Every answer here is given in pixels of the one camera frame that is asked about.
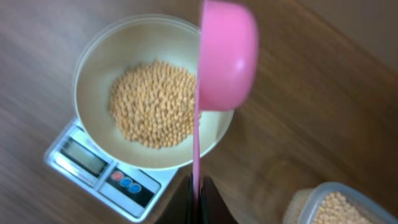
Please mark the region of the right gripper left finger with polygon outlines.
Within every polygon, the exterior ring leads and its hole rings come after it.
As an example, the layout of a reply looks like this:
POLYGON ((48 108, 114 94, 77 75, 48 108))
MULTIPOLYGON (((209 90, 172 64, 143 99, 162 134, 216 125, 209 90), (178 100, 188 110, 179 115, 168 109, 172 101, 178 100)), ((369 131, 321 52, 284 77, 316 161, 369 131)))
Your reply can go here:
POLYGON ((192 175, 182 179, 155 224, 194 224, 192 175))

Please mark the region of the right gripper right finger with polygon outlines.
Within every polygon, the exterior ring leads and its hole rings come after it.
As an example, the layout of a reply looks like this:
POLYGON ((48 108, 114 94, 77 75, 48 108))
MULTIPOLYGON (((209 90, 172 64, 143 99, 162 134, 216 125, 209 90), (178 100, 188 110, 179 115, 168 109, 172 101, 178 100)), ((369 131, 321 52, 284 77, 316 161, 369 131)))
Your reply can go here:
POLYGON ((200 218, 202 224, 238 224, 209 176, 203 178, 200 218))

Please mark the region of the pink plastic scoop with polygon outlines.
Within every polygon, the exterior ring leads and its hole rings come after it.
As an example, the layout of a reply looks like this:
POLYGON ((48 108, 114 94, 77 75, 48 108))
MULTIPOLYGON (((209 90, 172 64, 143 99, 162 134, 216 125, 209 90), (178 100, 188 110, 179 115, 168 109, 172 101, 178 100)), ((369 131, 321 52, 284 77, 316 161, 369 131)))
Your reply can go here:
POLYGON ((258 58, 259 31, 246 7, 204 1, 193 132, 193 201, 200 197, 200 111, 239 107, 251 91, 258 58))

